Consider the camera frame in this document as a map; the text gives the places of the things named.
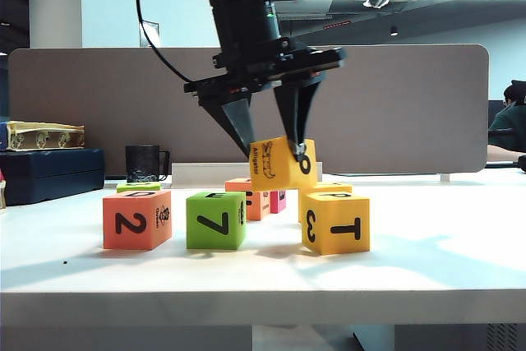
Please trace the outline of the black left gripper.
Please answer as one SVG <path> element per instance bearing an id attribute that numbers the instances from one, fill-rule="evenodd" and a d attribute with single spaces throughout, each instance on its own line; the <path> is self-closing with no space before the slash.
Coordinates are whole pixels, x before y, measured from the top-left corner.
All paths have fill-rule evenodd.
<path id="1" fill-rule="evenodd" d="M 281 85 L 274 88 L 275 100 L 289 149 L 301 162 L 307 150 L 304 140 L 308 115 L 323 81 L 321 74 L 340 67 L 345 58 L 342 48 L 316 49 L 289 37 L 253 44 L 245 52 L 223 49 L 213 56 L 213 64 L 225 73 L 189 81 L 184 84 L 184 92 L 198 98 L 199 105 L 248 157 L 250 144 L 256 140 L 251 96 L 280 81 Z"/>

